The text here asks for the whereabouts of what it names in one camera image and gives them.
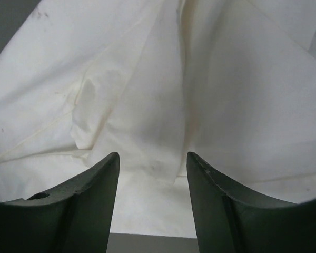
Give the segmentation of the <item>white t shirt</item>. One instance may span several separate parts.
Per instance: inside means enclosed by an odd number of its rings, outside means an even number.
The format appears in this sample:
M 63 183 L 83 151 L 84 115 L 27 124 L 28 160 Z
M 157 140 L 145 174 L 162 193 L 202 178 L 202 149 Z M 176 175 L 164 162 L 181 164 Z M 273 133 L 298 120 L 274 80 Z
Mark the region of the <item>white t shirt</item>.
M 41 1 L 0 54 L 0 202 L 111 152 L 115 233 L 195 237 L 186 154 L 316 198 L 316 1 Z

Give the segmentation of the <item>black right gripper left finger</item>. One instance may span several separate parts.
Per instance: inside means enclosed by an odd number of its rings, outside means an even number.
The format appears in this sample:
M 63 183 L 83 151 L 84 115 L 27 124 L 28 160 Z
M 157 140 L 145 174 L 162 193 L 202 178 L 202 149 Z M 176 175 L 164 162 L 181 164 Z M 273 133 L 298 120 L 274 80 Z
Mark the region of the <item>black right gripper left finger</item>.
M 106 252 L 119 174 L 112 152 L 28 199 L 0 202 L 0 252 Z

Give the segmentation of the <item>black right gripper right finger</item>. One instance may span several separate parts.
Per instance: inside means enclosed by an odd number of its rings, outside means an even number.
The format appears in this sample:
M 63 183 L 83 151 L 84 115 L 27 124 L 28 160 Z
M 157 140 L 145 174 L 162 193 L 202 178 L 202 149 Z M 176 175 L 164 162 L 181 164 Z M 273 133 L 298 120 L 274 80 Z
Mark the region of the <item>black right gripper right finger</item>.
M 186 169 L 200 252 L 316 252 L 316 199 L 291 203 L 264 195 L 194 152 Z

